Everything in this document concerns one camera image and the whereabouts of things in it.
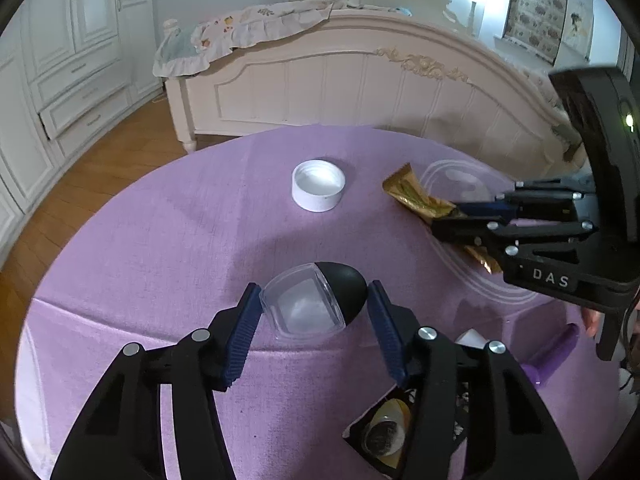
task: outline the drawer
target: drawer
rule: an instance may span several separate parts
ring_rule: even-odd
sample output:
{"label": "drawer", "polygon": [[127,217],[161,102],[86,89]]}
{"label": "drawer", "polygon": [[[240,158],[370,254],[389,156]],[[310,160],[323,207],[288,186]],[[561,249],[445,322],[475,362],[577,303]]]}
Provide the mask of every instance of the drawer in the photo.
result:
{"label": "drawer", "polygon": [[80,116],[127,86],[129,79],[125,63],[117,61],[44,108],[40,117],[49,139],[55,139]]}
{"label": "drawer", "polygon": [[82,79],[109,66],[120,58],[118,38],[100,43],[55,67],[31,83],[33,102],[38,111],[68,91]]}
{"label": "drawer", "polygon": [[56,142],[65,158],[72,156],[101,128],[129,108],[129,93],[124,88],[79,118]]}

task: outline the wooden floor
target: wooden floor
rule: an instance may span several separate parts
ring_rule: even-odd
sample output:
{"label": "wooden floor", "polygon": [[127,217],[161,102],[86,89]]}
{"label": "wooden floor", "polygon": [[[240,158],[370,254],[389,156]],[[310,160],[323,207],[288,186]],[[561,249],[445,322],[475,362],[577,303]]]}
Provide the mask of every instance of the wooden floor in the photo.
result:
{"label": "wooden floor", "polygon": [[[227,139],[204,136],[198,139],[198,148]],[[15,419],[14,367],[20,328],[53,260],[112,196],[184,154],[167,101],[149,102],[96,142],[34,213],[0,272],[0,420]]]}

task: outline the drawer handle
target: drawer handle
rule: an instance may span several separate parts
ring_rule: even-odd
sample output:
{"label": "drawer handle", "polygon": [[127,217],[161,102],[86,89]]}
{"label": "drawer handle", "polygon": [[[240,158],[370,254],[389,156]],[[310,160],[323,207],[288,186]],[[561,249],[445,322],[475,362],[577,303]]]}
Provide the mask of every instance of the drawer handle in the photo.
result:
{"label": "drawer handle", "polygon": [[71,71],[72,74],[75,74],[78,70],[82,70],[86,66],[86,63],[82,63],[82,65],[76,67]]}
{"label": "drawer handle", "polygon": [[89,97],[91,97],[93,94],[95,94],[98,91],[97,88],[94,88],[93,90],[87,92],[86,94],[84,94],[82,96],[82,99],[88,99]]}
{"label": "drawer handle", "polygon": [[98,114],[98,116],[93,121],[88,122],[86,125],[87,126],[92,126],[93,124],[97,123],[100,120],[101,117],[102,117],[102,115]]}

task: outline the transparent plastic container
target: transparent plastic container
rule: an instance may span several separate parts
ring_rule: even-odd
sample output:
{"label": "transparent plastic container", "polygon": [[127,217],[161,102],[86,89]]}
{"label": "transparent plastic container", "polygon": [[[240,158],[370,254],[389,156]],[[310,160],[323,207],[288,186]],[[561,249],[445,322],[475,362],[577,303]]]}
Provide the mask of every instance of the transparent plastic container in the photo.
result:
{"label": "transparent plastic container", "polygon": [[316,264],[305,264],[273,278],[260,301],[276,339],[315,342],[346,327],[324,275]]}

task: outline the floral blanket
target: floral blanket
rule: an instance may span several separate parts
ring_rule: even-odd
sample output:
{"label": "floral blanket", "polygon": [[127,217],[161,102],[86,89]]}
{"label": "floral blanket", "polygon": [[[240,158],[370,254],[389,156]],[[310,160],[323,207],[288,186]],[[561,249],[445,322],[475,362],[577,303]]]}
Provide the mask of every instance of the floral blanket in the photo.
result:
{"label": "floral blanket", "polygon": [[400,12],[388,7],[356,6],[348,0],[304,0],[235,10],[199,24],[188,42],[182,31],[173,31],[156,52],[154,75],[175,77],[203,72],[236,48],[299,34],[327,20],[334,9]]}

